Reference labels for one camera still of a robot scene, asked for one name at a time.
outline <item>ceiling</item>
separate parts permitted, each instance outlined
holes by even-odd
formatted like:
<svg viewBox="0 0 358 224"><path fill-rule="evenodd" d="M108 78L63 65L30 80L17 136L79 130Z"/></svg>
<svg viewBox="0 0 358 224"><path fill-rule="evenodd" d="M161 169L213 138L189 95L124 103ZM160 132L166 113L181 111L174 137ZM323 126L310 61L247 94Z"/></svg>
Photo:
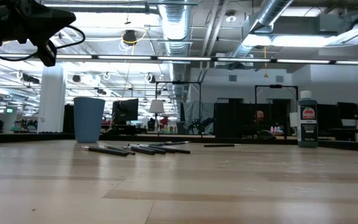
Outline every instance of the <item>ceiling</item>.
<svg viewBox="0 0 358 224"><path fill-rule="evenodd" d="M85 2L85 4L95 4L96 1L82 0L82 1L48 1L49 4L70 3L78 4ZM260 9L262 1L255 0L252 8L252 1L231 1L227 6L226 12L233 10L236 20L228 22L223 20L218 34L218 41L213 47L213 55L216 53L232 52L242 42L242 27L248 15L256 13ZM212 0L198 1L198 5L191 10L191 27L190 27L190 55L200 56L203 42L206 35L206 25L209 20L209 15L213 7ZM316 17L319 14L330 13L337 14L347 10L348 12L358 10L358 1L320 1L320 0L296 0L292 5L282 14L283 16L295 17ZM92 12L77 12L77 20L72 24L81 29L87 37L85 43L70 48L58 50L59 54L106 54L106 55L166 55L165 44L161 43L163 38L163 30L161 28L160 16L156 14L127 14L127 13L92 13ZM121 45L121 35L125 30L135 30L138 41L135 47L125 48ZM52 42L56 45L64 45L81 39L81 35L75 31L65 28L52 37ZM16 41L6 42L0 47L0 53L20 53L31 54L36 51L36 48L30 43L19 44ZM330 49L319 49L312 47L275 47L268 46L264 49L254 48L251 51L254 57L268 57L268 58L343 58L343 59L358 59L358 47L341 47ZM196 80L200 73L199 64L191 64L191 79ZM204 85L219 85L222 80L225 80L228 71L224 69L211 69L204 79ZM274 72L279 70L280 73L291 74L297 69L299 65L269 65L268 70ZM67 103L72 102L75 96L95 96L107 99L108 105L118 98L138 97L140 99L154 97L154 91L146 91L145 88L153 89L154 84L145 81L145 75L148 73L155 75L157 80L170 80L170 67L167 63L107 63L107 62L64 62L64 68L68 75L67 83ZM249 67L246 71L236 71L234 73L249 73L253 75L265 74L264 64L255 64ZM18 76L18 71L22 71L28 75L38 78L42 81L43 65L36 60L29 60L25 62L6 62L0 60L0 85L24 86L28 83L21 81ZM109 86L122 88L122 90L114 90L109 95L100 95L96 90L76 90L76 86L89 86L86 83L75 83L72 78L74 75L94 75L100 76L100 86ZM252 78L245 78L238 80L237 83L229 83L228 85L241 85L243 83L252 83ZM128 91L128 88L143 89ZM177 112L175 104L169 103L172 99L173 88L167 85L168 91L163 91L160 97L167 101L167 109L169 111ZM31 103L33 105L30 110L31 113L37 112L37 105L39 103L40 89L32 88L1 88L0 98L15 98L21 99L23 96L31 96Z"/></svg>

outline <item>computer monitor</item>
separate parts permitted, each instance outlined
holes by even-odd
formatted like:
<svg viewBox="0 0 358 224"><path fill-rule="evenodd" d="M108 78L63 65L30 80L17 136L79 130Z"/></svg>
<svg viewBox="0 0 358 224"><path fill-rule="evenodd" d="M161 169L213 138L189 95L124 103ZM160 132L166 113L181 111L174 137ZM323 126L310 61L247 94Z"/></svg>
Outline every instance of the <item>computer monitor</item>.
<svg viewBox="0 0 358 224"><path fill-rule="evenodd" d="M317 123L319 133L329 133L329 129L342 128L342 121L339 118L336 105L317 105Z"/></svg>
<svg viewBox="0 0 358 224"><path fill-rule="evenodd" d="M138 108L139 99L114 102L112 111L113 116L114 112L117 111L116 124L126 124L126 121L137 121Z"/></svg>
<svg viewBox="0 0 358 224"><path fill-rule="evenodd" d="M343 103L338 102L339 117L341 119L356 119L358 120L358 105L357 103Z"/></svg>

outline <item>pillar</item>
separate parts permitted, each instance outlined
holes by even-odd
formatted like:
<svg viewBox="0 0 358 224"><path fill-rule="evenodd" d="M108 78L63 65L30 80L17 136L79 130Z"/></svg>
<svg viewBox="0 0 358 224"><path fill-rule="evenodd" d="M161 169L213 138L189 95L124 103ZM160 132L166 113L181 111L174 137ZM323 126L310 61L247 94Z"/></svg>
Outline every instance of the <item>pillar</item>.
<svg viewBox="0 0 358 224"><path fill-rule="evenodd" d="M4 122L4 133L13 133L12 127L15 126L17 120L17 106L7 106L5 113L0 115L0 119Z"/></svg>
<svg viewBox="0 0 358 224"><path fill-rule="evenodd" d="M66 77L62 63L42 71L38 133L63 131Z"/></svg>

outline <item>black cable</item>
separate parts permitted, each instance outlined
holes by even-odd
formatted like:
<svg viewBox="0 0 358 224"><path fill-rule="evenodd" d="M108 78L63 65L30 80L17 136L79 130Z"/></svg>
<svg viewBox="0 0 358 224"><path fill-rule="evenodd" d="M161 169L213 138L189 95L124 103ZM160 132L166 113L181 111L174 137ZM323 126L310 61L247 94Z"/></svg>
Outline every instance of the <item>black cable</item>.
<svg viewBox="0 0 358 224"><path fill-rule="evenodd" d="M77 27L70 26L70 25L67 26L67 27L79 32L82 35L82 40L74 42L74 43L71 43L71 44L66 44L66 45L56 47L56 49L63 49L63 48L66 48L66 47L71 47L71 46L82 44L83 42L85 42L86 36L85 36L85 34L84 34L84 32L82 30L80 30ZM22 57L22 58L6 58L6 57L3 57L3 56L0 56L0 59L8 61L8 62L21 62L21 61L30 59L30 58L32 58L32 57L34 57L36 55L37 55L37 53L35 52L35 53L32 53L32 54L30 54L30 55L28 55L26 57Z"/></svg>

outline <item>wall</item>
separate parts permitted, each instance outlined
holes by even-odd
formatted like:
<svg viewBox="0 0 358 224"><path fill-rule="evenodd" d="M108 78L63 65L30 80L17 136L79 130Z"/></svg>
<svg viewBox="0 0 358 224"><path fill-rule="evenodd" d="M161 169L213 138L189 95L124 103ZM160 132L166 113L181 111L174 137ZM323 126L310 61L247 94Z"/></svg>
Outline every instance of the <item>wall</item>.
<svg viewBox="0 0 358 224"><path fill-rule="evenodd" d="M311 90L318 103L358 103L358 66L308 65L295 72L292 80L300 91Z"/></svg>

